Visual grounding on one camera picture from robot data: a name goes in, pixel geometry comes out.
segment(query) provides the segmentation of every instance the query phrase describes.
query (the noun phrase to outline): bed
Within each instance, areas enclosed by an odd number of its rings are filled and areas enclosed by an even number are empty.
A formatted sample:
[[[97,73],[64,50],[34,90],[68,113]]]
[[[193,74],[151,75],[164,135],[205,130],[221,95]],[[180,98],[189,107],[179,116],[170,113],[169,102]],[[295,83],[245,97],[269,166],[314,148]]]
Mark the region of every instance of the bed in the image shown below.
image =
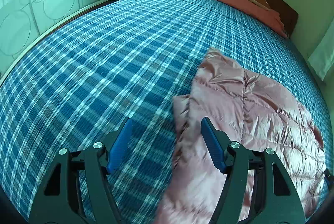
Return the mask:
[[[288,34],[297,17],[282,18]],[[216,0],[121,0],[49,35],[0,87],[0,184],[16,209],[28,218],[59,148],[83,149],[129,116],[133,137],[110,182],[126,222],[151,223],[171,176],[172,97],[189,93],[211,46],[280,82],[310,110],[332,170],[327,106],[289,40]],[[84,179],[81,174],[91,216]],[[322,199],[326,193],[324,184]]]

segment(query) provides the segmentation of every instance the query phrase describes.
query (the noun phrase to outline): blue plaid bedsheet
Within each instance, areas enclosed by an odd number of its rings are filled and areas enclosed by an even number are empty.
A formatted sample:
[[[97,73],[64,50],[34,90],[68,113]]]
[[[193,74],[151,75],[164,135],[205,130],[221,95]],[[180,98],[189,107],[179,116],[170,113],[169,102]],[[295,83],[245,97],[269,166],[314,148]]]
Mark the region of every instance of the blue plaid bedsheet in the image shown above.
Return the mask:
[[[0,183],[17,210],[28,218],[59,148],[83,149],[129,116],[133,137],[112,191],[127,223],[151,223],[171,176],[172,97],[190,92],[210,46],[280,82],[310,110],[332,169],[327,106],[290,41],[216,0],[121,0],[49,35],[0,87]],[[81,185],[91,216],[83,175]]]

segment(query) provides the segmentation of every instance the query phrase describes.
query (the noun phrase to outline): blue gripper pad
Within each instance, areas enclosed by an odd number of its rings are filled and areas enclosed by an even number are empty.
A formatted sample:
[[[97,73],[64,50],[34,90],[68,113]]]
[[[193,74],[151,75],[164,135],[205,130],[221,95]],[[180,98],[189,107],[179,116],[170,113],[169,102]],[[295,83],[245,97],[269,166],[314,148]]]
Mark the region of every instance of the blue gripper pad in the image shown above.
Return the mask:
[[[128,142],[132,135],[132,120],[128,119],[121,129],[113,147],[110,150],[109,162],[106,166],[107,171],[113,174],[120,166],[124,154],[128,149]]]
[[[224,150],[217,140],[215,131],[216,129],[212,129],[205,118],[202,119],[201,133],[209,150],[213,165],[219,169],[220,172],[225,173]]]

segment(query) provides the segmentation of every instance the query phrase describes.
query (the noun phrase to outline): white curtain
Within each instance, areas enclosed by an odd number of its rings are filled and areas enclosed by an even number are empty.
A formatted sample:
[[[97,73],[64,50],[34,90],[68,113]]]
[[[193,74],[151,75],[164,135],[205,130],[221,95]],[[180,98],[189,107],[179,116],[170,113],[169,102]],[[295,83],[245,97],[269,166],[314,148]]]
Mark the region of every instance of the white curtain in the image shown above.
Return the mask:
[[[334,19],[308,61],[323,81],[330,67],[334,64]]]

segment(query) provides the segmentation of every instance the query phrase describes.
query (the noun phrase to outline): metal screw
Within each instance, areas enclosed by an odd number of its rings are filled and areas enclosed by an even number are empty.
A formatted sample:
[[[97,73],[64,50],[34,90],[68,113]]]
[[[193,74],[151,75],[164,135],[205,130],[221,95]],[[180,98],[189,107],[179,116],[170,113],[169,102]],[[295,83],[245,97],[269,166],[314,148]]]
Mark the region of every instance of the metal screw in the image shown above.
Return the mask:
[[[103,144],[101,142],[96,142],[93,145],[94,148],[101,148],[102,146],[103,146]]]
[[[231,147],[232,148],[239,148],[240,144],[238,142],[236,142],[236,141],[233,141],[233,142],[231,142]]]
[[[273,154],[275,153],[275,151],[274,151],[272,148],[267,148],[267,149],[266,149],[266,152],[267,152],[268,154],[271,154],[271,155],[273,155]]]
[[[61,148],[60,150],[59,150],[59,154],[60,155],[63,155],[63,154],[65,154],[67,152],[67,149],[65,149],[65,148]]]

